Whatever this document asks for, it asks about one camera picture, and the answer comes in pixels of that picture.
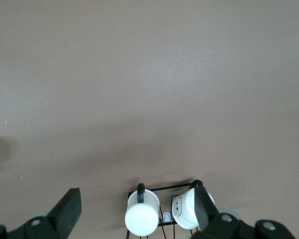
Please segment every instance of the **bolt head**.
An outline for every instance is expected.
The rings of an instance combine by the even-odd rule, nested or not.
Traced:
[[[263,226],[264,228],[274,231],[276,228],[274,226],[274,224],[270,223],[270,222],[263,222]]]
[[[36,226],[36,225],[40,224],[40,222],[41,222],[40,219],[33,220],[33,221],[31,222],[31,226]]]
[[[227,214],[222,215],[221,219],[228,223],[232,221],[231,217]]]

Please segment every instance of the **black mug handle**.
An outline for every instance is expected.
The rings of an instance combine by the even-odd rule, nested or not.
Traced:
[[[139,185],[138,185],[138,203],[144,202],[144,193],[145,193],[145,185],[144,185],[144,183],[139,183]]]
[[[203,186],[203,182],[200,181],[200,180],[198,180],[198,179],[196,179],[194,182],[192,182],[192,183],[190,184],[189,189],[194,188],[196,185],[197,185],[198,187]]]

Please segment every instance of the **white mug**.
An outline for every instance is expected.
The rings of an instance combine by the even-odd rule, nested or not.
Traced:
[[[136,236],[148,236],[158,226],[158,210],[158,197],[152,191],[145,189],[143,183],[140,183],[138,190],[129,197],[125,225]]]
[[[209,193],[208,195],[215,204],[212,196]],[[191,188],[186,193],[177,196],[171,208],[175,221],[182,228],[190,230],[199,225],[195,214],[195,188]]]

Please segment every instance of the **white object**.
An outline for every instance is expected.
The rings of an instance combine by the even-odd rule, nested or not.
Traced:
[[[155,193],[145,189],[144,202],[138,203],[137,191],[128,200],[125,225],[134,235],[144,237],[152,234],[158,226],[159,199]]]
[[[215,204],[212,196],[209,193],[208,195]],[[175,221],[182,228],[190,230],[199,225],[195,214],[195,188],[177,196],[173,201],[171,209]]]
[[[163,213],[163,222],[164,222],[164,223],[170,223],[170,222],[171,222],[171,216],[170,216],[170,213],[168,213],[168,212]]]

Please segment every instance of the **mug rack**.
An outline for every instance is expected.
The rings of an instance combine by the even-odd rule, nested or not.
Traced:
[[[179,185],[174,185],[174,186],[169,186],[169,187],[153,188],[153,189],[149,189],[149,190],[152,192],[155,192],[155,191],[163,191],[163,190],[168,190],[168,189],[173,189],[173,188],[190,187],[191,185],[192,185],[192,183],[185,183],[185,184],[179,184]],[[167,223],[163,222],[163,212],[162,212],[161,206],[159,205],[159,211],[160,211],[161,218],[159,218],[159,224],[158,224],[157,228],[161,227],[162,233],[163,233],[165,239],[167,239],[167,238],[166,238],[164,227],[171,226],[171,225],[173,225],[173,238],[175,239],[175,225],[177,224],[177,222],[175,221],[175,219],[173,217],[171,207],[172,207],[173,199],[179,195],[180,194],[172,195],[170,197],[170,212],[169,213],[171,216],[171,222],[167,222]],[[193,230],[189,230],[189,231],[190,231],[191,236],[193,236]],[[129,239],[129,238],[130,238],[130,231],[127,230],[126,239]]]

